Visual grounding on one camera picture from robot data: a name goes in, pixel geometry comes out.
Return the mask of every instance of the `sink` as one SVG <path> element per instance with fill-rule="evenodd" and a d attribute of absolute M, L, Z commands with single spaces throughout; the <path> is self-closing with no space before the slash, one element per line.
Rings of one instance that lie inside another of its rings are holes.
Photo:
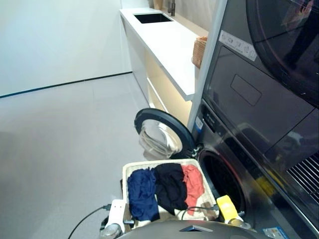
<path fill-rule="evenodd" d="M 141 23 L 155 23 L 155 22 L 165 22 L 172 21 L 162 13 L 154 14 L 136 14 L 134 15 Z"/>

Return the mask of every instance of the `open washer door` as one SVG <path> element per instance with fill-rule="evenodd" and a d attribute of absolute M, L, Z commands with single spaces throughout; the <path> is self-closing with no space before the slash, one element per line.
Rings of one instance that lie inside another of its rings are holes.
<path fill-rule="evenodd" d="M 172 115 L 158 109 L 142 109 L 134 120 L 141 146 L 157 159 L 191 158 L 195 150 L 189 130 Z"/>

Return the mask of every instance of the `washing machine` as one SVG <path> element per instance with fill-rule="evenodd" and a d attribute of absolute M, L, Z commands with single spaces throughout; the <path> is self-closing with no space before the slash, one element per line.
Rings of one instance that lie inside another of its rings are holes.
<path fill-rule="evenodd" d="M 196 158 L 215 198 L 273 238 L 319 237 L 318 0 L 229 0 L 191 132 L 138 112 L 156 158 Z"/>

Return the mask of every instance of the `gray tile floor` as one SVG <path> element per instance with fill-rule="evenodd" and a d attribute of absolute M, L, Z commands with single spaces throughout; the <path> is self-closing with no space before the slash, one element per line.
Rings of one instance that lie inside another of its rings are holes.
<path fill-rule="evenodd" d="M 0 99 L 0 238 L 62 239 L 122 198 L 124 164 L 142 161 L 132 74 Z M 96 239 L 107 212 L 73 238 Z"/>

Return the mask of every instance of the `cable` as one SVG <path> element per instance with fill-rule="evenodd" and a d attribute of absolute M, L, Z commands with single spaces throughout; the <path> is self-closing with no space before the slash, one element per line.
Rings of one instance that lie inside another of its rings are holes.
<path fill-rule="evenodd" d="M 205 208 L 205 207 L 189 207 L 189 208 L 187 208 L 187 209 L 183 212 L 183 214 L 181 215 L 181 220 L 183 220 L 184 215 L 185 215 L 185 213 L 186 213 L 188 210 L 191 210 L 191 209 L 194 209 L 194 208 L 205 209 L 205 210 L 216 210 L 215 206 L 214 206 L 214 207 L 211 207 L 211 208 Z"/>
<path fill-rule="evenodd" d="M 108 204 L 108 205 L 104 205 L 104 206 L 101 206 L 100 208 L 94 210 L 93 212 L 89 213 L 88 215 L 86 215 L 76 226 L 75 228 L 72 230 L 72 232 L 70 233 L 68 239 L 71 238 L 71 236 L 73 235 L 74 231 L 78 228 L 78 226 L 85 220 L 87 219 L 89 216 L 91 216 L 93 213 L 96 213 L 97 211 L 101 210 L 101 209 L 105 209 L 107 211 L 109 211 L 111 209 L 111 204 Z"/>

